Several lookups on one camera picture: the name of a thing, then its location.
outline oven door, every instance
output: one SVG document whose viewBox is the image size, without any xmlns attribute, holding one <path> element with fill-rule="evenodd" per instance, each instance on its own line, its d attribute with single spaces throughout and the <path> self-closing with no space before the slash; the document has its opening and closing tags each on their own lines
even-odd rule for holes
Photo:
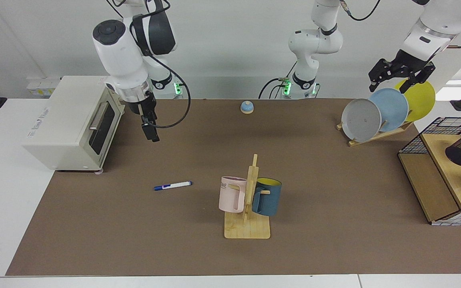
<svg viewBox="0 0 461 288">
<path fill-rule="evenodd" d="M 93 159 L 102 166 L 113 135 L 121 117 L 121 110 L 106 89 L 101 97 L 95 116 L 88 127 L 88 146 L 86 149 Z"/>
</svg>

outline whiteboard marker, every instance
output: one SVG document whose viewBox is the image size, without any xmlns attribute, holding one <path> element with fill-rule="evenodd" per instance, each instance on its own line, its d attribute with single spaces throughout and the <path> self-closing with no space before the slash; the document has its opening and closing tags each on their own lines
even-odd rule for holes
<svg viewBox="0 0 461 288">
<path fill-rule="evenodd" d="M 193 184 L 193 182 L 187 181 L 187 182 L 181 182 L 181 183 L 166 184 L 166 185 L 162 185 L 162 186 L 154 186 L 154 191 L 160 191 L 160 190 L 165 190 L 165 189 L 170 189 L 170 188 L 190 186 L 191 184 Z"/>
</svg>

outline blue mug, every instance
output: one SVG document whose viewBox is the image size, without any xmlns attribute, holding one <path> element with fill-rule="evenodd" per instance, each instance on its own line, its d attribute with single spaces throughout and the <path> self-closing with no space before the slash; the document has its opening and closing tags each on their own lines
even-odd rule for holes
<svg viewBox="0 0 461 288">
<path fill-rule="evenodd" d="M 277 213 L 282 183 L 271 178 L 258 178 L 252 211 L 264 216 L 273 216 Z"/>
</svg>

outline oven window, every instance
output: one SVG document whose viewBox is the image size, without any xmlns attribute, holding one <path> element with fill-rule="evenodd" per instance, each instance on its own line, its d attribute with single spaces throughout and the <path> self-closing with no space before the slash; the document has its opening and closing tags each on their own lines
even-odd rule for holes
<svg viewBox="0 0 461 288">
<path fill-rule="evenodd" d="M 104 145 L 104 141 L 106 141 L 106 137 L 110 131 L 113 118 L 115 118 L 115 111 L 113 110 L 113 107 L 111 107 L 108 101 L 106 101 L 106 103 L 108 103 L 108 109 L 106 109 L 106 113 L 103 116 L 101 126 L 98 130 L 92 132 L 92 136 L 90 136 L 90 140 L 88 141 L 88 144 L 92 147 L 95 153 L 97 153 L 97 155 L 101 154 L 102 146 Z"/>
</svg>

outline mug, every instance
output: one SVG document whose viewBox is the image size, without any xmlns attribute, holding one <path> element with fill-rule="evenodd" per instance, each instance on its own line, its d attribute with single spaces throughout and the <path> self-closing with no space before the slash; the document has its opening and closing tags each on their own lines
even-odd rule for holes
<svg viewBox="0 0 461 288">
<path fill-rule="evenodd" d="M 252 211 L 264 216 L 273 216 L 279 206 L 282 183 L 271 178 L 258 178 Z"/>
<path fill-rule="evenodd" d="M 245 208 L 247 180 L 239 177 L 224 176 L 220 183 L 220 202 L 218 208 L 225 212 L 240 213 Z"/>
</svg>

